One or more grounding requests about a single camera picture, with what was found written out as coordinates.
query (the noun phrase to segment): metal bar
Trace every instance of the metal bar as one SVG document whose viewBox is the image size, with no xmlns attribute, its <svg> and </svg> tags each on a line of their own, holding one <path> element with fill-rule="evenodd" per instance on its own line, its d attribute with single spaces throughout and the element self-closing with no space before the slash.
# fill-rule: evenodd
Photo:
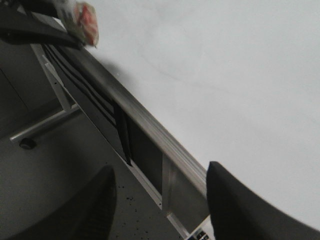
<svg viewBox="0 0 320 240">
<path fill-rule="evenodd" d="M 172 186 L 176 180 L 176 171 L 170 159 L 162 154 L 162 211 L 168 216 L 171 213 L 170 198 Z"/>
<path fill-rule="evenodd" d="M 71 110 L 71 104 L 69 103 L 69 100 L 67 98 L 67 95 L 65 91 L 63 90 L 61 84 L 61 80 L 52 64 L 49 62 L 49 60 L 45 57 L 45 52 L 42 49 L 41 45 L 38 44 L 31 44 L 31 48 L 38 59 L 42 70 L 47 77 L 56 97 L 58 98 L 63 110 L 70 111 Z"/>
<path fill-rule="evenodd" d="M 69 111 L 62 110 L 62 111 L 46 118 L 45 120 L 42 120 L 42 121 L 28 127 L 27 129 L 16 133 L 15 135 L 10 137 L 10 141 L 12 143 L 17 143 L 26 137 L 31 137 L 34 134 L 36 134 L 37 132 L 39 132 L 45 128 L 50 127 L 52 124 L 56 123 L 57 121 L 62 120 L 63 118 L 67 117 L 68 115 L 77 111 L 78 109 L 79 109 L 78 105 L 74 104 L 74 105 L 72 105 L 72 107 Z"/>
<path fill-rule="evenodd" d="M 140 168 L 135 164 L 133 160 L 131 160 L 132 166 L 126 164 L 130 172 L 135 176 L 135 178 L 139 181 L 142 187 L 146 190 L 146 192 L 150 195 L 156 205 L 161 208 L 162 206 L 162 196 L 157 191 L 157 189 L 153 186 L 153 184 L 149 181 L 149 179 L 144 175 L 144 173 L 140 170 Z"/>
<path fill-rule="evenodd" d="M 167 218 L 183 239 L 190 235 L 188 230 L 183 226 L 183 224 L 173 213 L 170 213 Z"/>
</svg>

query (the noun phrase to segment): metal bracket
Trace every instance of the metal bracket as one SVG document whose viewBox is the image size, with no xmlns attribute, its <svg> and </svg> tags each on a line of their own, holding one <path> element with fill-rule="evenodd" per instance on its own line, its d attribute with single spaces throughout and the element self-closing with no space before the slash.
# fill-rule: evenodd
<svg viewBox="0 0 320 240">
<path fill-rule="evenodd" d="M 172 161 L 162 154 L 162 212 L 179 232 L 179 234 L 186 238 L 189 232 L 184 225 L 179 221 L 171 210 L 171 195 L 173 191 L 173 184 L 176 182 L 177 171 Z"/>
<path fill-rule="evenodd" d="M 56 72 L 54 66 L 49 62 L 49 60 L 45 57 L 45 53 L 40 45 L 37 44 L 31 44 L 31 48 L 37 57 L 42 70 L 47 77 L 57 99 L 59 100 L 63 110 L 60 112 L 55 113 L 54 115 L 32 125 L 27 127 L 24 130 L 21 130 L 11 136 L 9 139 L 12 143 L 20 142 L 22 139 L 31 137 L 38 132 L 52 126 L 57 121 L 60 121 L 66 117 L 68 117 L 73 112 L 79 110 L 79 106 L 77 104 L 71 105 L 68 97 L 66 95 L 66 92 L 63 89 L 63 83 L 58 76 L 58 73 Z"/>
</svg>

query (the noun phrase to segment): chair wheel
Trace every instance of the chair wheel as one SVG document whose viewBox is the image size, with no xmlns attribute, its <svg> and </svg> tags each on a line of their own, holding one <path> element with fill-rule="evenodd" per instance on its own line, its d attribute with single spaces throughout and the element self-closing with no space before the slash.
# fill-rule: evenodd
<svg viewBox="0 0 320 240">
<path fill-rule="evenodd" d="M 24 138 L 21 140 L 19 146 L 23 149 L 27 149 L 27 150 L 31 150 L 33 148 L 35 148 L 36 146 L 36 142 L 33 141 L 31 138 Z"/>
</svg>

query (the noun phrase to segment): gray floor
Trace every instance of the gray floor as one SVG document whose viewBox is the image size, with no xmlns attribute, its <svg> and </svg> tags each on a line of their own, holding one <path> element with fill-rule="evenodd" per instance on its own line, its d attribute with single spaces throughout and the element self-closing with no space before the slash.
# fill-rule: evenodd
<svg viewBox="0 0 320 240">
<path fill-rule="evenodd" d="M 0 239 L 50 214 L 106 164 L 115 169 L 118 197 L 109 239 L 181 239 L 82 113 L 33 139 L 33 150 L 0 139 Z"/>
</svg>

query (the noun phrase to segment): white tabletop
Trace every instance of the white tabletop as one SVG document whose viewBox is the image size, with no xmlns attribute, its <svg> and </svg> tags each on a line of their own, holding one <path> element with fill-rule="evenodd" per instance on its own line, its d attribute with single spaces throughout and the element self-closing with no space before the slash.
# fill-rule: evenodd
<svg viewBox="0 0 320 240">
<path fill-rule="evenodd" d="M 88 2 L 89 51 L 201 165 L 320 230 L 320 1 Z"/>
</svg>

